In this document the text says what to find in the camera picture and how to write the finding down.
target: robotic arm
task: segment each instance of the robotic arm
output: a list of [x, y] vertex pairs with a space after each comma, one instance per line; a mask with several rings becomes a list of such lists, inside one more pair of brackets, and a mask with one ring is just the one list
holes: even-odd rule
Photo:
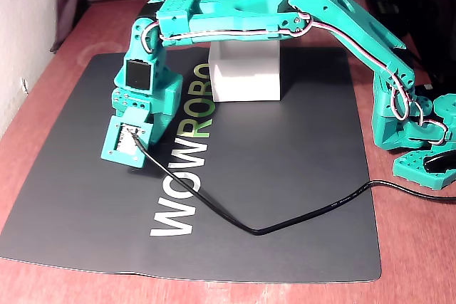
[[[166, 47], [284, 40], [303, 36], [312, 28], [331, 32], [373, 70], [372, 125], [377, 146], [391, 150], [432, 144], [438, 148], [452, 137], [448, 125], [425, 119], [432, 112], [432, 102], [415, 95], [413, 70], [399, 57], [404, 43], [352, 0], [150, 0], [133, 24], [130, 47], [114, 80], [116, 114], [101, 157], [142, 167], [145, 156], [128, 130], [137, 133], [147, 148], [158, 142], [173, 119], [182, 76], [165, 66]], [[445, 108], [436, 113], [445, 114]], [[427, 173], [424, 168], [419, 171]]]

